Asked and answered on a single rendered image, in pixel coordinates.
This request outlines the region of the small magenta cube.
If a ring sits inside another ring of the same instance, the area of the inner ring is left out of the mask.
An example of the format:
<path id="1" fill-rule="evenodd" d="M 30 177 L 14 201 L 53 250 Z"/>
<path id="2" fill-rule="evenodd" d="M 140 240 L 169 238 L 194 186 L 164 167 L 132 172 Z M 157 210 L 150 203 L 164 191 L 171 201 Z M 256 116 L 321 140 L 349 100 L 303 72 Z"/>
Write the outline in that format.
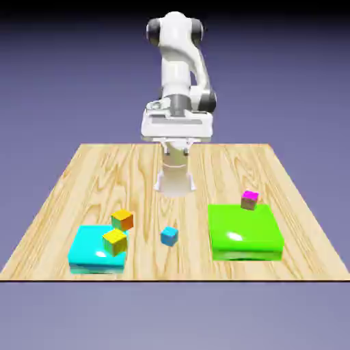
<path id="1" fill-rule="evenodd" d="M 241 208 L 253 211 L 258 202 L 259 193 L 255 191 L 244 191 L 241 196 Z"/>

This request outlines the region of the large green box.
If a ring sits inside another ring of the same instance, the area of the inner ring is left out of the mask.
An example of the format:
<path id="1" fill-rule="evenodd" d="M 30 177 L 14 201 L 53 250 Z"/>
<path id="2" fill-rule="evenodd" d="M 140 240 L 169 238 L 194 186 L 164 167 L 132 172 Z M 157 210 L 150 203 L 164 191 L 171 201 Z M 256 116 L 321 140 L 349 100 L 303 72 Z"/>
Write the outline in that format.
<path id="1" fill-rule="evenodd" d="M 213 260 L 280 260 L 284 237 L 267 204 L 253 211 L 238 204 L 208 205 Z"/>

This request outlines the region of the small orange cube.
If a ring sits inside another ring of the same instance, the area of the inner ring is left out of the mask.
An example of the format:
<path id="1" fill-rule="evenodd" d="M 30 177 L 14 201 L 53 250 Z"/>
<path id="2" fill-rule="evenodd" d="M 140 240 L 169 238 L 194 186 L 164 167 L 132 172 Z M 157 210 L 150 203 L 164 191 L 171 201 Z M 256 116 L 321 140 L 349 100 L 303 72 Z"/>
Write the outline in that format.
<path id="1" fill-rule="evenodd" d="M 133 227 L 133 214 L 132 212 L 120 209 L 111 214 L 111 225 L 123 232 L 130 230 Z"/>

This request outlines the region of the small blue cube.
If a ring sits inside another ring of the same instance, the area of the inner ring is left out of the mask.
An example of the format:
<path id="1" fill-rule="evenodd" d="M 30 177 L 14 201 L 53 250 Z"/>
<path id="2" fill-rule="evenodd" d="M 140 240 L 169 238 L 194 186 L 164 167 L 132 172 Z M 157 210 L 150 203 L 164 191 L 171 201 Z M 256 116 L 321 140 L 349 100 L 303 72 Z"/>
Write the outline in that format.
<path id="1" fill-rule="evenodd" d="M 162 244 L 172 247 L 178 241 L 178 229 L 170 226 L 165 227 L 161 232 Z"/>

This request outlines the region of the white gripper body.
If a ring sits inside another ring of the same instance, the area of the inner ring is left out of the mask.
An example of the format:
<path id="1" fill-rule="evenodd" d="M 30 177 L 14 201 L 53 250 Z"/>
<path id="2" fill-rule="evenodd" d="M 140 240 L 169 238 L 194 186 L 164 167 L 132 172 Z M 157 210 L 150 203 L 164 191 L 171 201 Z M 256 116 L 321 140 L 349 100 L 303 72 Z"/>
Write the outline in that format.
<path id="1" fill-rule="evenodd" d="M 213 136 L 213 115 L 185 110 L 184 116 L 171 116 L 168 109 L 144 110 L 142 138 L 148 142 L 160 139 L 210 140 Z"/>

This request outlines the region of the small yellow cube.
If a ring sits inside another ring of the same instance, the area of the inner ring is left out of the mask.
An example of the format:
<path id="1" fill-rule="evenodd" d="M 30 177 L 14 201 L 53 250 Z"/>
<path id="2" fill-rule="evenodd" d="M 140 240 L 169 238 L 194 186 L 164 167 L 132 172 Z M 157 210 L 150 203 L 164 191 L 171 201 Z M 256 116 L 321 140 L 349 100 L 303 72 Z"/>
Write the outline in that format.
<path id="1" fill-rule="evenodd" d="M 103 247 L 112 256 L 125 252 L 128 247 L 128 237 L 125 232 L 113 229 L 103 235 Z"/>

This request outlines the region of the large cyan box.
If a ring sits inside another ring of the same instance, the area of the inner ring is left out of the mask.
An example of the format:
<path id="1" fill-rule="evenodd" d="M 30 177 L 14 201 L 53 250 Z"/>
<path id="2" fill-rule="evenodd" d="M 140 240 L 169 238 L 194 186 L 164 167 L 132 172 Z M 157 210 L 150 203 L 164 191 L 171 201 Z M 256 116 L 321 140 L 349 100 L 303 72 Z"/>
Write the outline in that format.
<path id="1" fill-rule="evenodd" d="M 68 253 L 72 274 L 113 274 L 124 271 L 126 252 L 113 257 L 103 247 L 103 235 L 112 229 L 112 225 L 79 226 Z"/>

